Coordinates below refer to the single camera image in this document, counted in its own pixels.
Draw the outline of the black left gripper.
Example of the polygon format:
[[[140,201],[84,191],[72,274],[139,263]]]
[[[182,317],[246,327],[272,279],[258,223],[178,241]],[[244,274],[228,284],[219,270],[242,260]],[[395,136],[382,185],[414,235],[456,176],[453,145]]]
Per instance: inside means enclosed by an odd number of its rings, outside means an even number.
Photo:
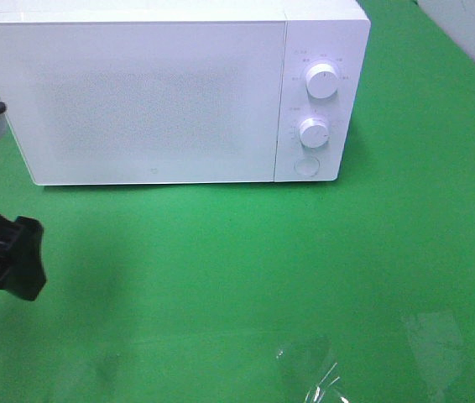
[[[0,290],[26,301],[35,301],[46,276],[41,260],[44,229],[33,218],[11,222],[0,214]]]

